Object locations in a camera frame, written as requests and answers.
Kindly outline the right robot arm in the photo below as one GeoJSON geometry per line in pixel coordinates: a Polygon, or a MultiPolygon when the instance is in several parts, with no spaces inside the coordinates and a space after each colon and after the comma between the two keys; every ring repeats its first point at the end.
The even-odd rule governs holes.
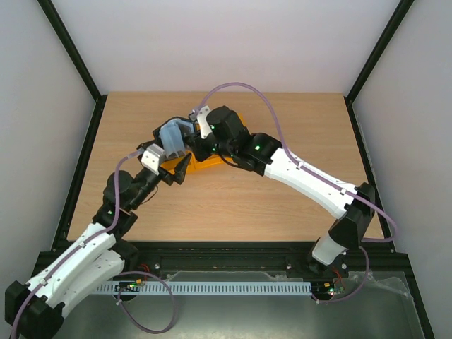
{"type": "Polygon", "coordinates": [[[340,181],[302,161],[266,133],[249,133],[229,107],[202,107],[189,116],[196,131],[184,137],[194,157],[203,162],[217,155],[226,164],[282,182],[325,208],[335,219],[309,252],[306,265],[318,277],[329,272],[335,260],[357,249],[374,216],[369,207],[375,190],[363,183],[340,181]]]}

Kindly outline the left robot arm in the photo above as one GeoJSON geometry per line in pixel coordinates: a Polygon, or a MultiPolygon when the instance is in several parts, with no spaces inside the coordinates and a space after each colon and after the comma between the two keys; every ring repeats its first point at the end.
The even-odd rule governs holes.
{"type": "Polygon", "coordinates": [[[11,338],[53,338],[67,316],[96,287],[120,275],[138,275],[137,248],[123,236],[137,220],[134,211],[160,182],[182,184],[191,155],[169,172],[158,157],[137,150],[142,170],[131,176],[117,165],[107,180],[103,204],[82,235],[40,273],[25,283],[13,282],[5,292],[5,320],[11,338]]]}

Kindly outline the orange plastic sorting bin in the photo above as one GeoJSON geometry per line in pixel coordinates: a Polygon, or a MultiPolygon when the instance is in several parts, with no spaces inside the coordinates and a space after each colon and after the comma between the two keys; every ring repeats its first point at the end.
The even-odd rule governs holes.
{"type": "Polygon", "coordinates": [[[153,130],[160,168],[171,174],[186,156],[188,173],[232,161],[248,137],[242,116],[226,106],[172,117],[153,130]]]}

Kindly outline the black aluminium frame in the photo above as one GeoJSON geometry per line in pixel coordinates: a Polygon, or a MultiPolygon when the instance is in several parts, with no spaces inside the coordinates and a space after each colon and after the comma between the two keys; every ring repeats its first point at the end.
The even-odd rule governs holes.
{"type": "MultiPolygon", "coordinates": [[[[44,263],[55,259],[57,255],[62,254],[62,252],[71,245],[71,242],[67,239],[67,233],[73,219],[76,202],[81,192],[95,137],[97,136],[105,104],[107,102],[107,96],[101,94],[97,89],[88,68],[73,43],[53,2],[40,1],[39,5],[95,100],[95,108],[78,158],[52,247],[49,251],[40,253],[35,265],[36,268],[43,267],[44,263]]],[[[369,77],[377,61],[380,59],[392,36],[402,23],[402,20],[411,5],[411,1],[399,2],[366,61],[364,68],[355,81],[350,94],[344,98],[347,113],[352,124],[356,143],[364,165],[364,171],[371,185],[375,185],[376,182],[374,174],[371,172],[369,156],[364,149],[364,139],[362,132],[358,127],[357,117],[353,110],[352,103],[362,89],[362,86],[369,77]]],[[[379,217],[379,222],[381,223],[383,230],[383,241],[378,242],[376,240],[371,240],[365,246],[365,248],[371,252],[371,258],[374,260],[375,264],[374,268],[375,270],[388,272],[403,271],[405,273],[408,289],[414,298],[414,305],[423,335],[426,338],[433,338],[434,333],[424,308],[408,255],[396,251],[393,241],[389,239],[396,231],[389,226],[389,223],[385,221],[382,216],[379,217]]],[[[146,260],[163,258],[164,262],[161,263],[160,266],[165,270],[181,270],[186,268],[188,270],[199,271],[214,260],[219,260],[221,268],[227,268],[229,270],[242,268],[245,271],[252,271],[257,270],[257,265],[260,263],[279,264],[287,262],[289,258],[300,260],[302,254],[307,252],[310,242],[134,242],[133,245],[136,246],[138,257],[140,258],[146,260]]],[[[37,298],[33,297],[24,311],[19,310],[27,295],[27,292],[23,292],[21,295],[12,295],[11,290],[7,289],[5,308],[6,322],[12,324],[14,320],[18,319],[19,324],[16,333],[17,335],[22,335],[31,327],[27,322],[27,317],[32,314],[37,320],[51,320],[52,327],[45,333],[46,337],[49,338],[56,334],[57,330],[61,328],[62,317],[54,310],[47,308],[43,302],[38,301],[37,298]]]]}

